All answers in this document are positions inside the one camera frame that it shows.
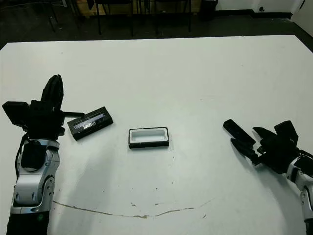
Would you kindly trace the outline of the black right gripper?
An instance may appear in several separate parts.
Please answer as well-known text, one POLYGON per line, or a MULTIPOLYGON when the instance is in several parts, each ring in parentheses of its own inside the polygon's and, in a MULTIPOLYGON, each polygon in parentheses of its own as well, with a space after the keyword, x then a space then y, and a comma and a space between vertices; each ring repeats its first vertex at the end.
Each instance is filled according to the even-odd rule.
POLYGON ((254 165, 264 164, 278 174, 286 173, 291 162, 300 156, 300 150, 293 141, 277 137, 277 134, 263 127, 253 127, 254 132, 261 138, 256 154, 252 145, 239 139, 231 138, 233 146, 254 165))

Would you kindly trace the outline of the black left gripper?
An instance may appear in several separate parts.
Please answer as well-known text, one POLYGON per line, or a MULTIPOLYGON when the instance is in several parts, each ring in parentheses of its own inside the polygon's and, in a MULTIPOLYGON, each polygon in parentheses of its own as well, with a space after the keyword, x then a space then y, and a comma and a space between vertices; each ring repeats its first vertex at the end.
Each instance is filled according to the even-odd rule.
POLYGON ((42 92, 41 101, 32 100, 26 113, 24 131, 31 139, 57 140, 64 135, 65 118, 82 118, 81 112, 64 112, 61 105, 64 97, 62 77, 53 75, 42 92))

